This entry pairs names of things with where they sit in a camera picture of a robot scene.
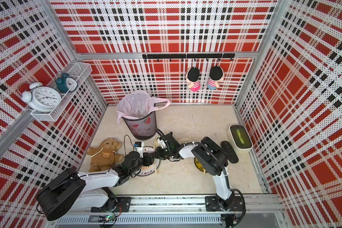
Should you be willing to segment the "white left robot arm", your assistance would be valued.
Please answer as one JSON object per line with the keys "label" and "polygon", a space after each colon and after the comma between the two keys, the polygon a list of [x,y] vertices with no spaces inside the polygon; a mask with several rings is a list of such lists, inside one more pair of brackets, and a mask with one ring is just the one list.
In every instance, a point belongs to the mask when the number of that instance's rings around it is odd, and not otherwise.
{"label": "white left robot arm", "polygon": [[116,205],[116,196],[111,188],[129,181],[133,174],[150,165],[154,159],[155,152],[140,155],[132,151],[121,164],[107,171],[83,173],[68,168],[38,192],[37,209],[49,221],[79,209],[109,211]]}

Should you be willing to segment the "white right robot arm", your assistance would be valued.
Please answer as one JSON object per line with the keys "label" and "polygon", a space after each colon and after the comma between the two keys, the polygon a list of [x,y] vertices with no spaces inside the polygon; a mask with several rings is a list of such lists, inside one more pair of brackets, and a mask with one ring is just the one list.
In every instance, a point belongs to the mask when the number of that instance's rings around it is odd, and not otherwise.
{"label": "white right robot arm", "polygon": [[205,172],[213,176],[216,194],[205,198],[206,211],[246,212],[246,203],[242,193],[233,189],[229,182],[228,156],[214,141],[204,137],[201,142],[180,144],[171,134],[157,138],[156,158],[180,161],[195,158]]}

